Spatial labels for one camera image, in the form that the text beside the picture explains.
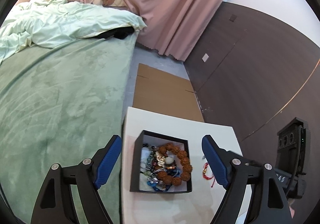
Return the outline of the black jewelry box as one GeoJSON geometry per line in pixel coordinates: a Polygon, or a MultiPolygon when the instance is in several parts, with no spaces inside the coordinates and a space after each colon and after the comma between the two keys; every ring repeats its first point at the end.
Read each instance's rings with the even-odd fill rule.
{"type": "Polygon", "coordinates": [[[130,191],[190,193],[192,170],[186,139],[143,130],[135,141],[130,191]]]}

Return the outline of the green bed blanket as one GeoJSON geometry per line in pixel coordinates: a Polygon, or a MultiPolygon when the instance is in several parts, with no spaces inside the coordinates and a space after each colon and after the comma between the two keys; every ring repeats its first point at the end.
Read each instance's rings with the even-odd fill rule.
{"type": "Polygon", "coordinates": [[[1,185],[23,222],[52,164],[76,165],[121,133],[136,39],[34,45],[1,64],[1,185]]]}

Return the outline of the flattened brown cardboard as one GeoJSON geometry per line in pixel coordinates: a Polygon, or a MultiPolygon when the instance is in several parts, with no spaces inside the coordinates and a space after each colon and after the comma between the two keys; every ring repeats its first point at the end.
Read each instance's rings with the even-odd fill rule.
{"type": "Polygon", "coordinates": [[[191,121],[204,121],[189,80],[141,63],[133,107],[191,121]]]}

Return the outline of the white wall socket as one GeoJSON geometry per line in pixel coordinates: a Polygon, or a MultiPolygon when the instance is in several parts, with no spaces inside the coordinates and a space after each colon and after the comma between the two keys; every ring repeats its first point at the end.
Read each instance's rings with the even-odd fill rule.
{"type": "Polygon", "coordinates": [[[209,58],[208,54],[205,53],[202,57],[202,61],[205,63],[208,60],[208,58],[209,58]]]}

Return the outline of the pale green crumpled duvet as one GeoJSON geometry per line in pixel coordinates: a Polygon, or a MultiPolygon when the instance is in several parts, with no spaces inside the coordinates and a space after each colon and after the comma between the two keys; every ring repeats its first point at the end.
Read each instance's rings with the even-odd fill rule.
{"type": "Polygon", "coordinates": [[[126,10],[67,0],[30,0],[14,6],[1,25],[1,61],[33,44],[44,48],[104,32],[146,27],[143,19],[126,10]]]}

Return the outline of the pile of mixed jewelry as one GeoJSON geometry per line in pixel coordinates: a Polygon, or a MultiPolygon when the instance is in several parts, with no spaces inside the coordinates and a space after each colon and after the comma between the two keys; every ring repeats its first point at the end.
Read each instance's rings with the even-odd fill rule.
{"type": "Polygon", "coordinates": [[[143,143],[142,148],[140,175],[145,190],[163,193],[182,184],[182,171],[176,162],[180,147],[173,143],[160,146],[143,143]]]}

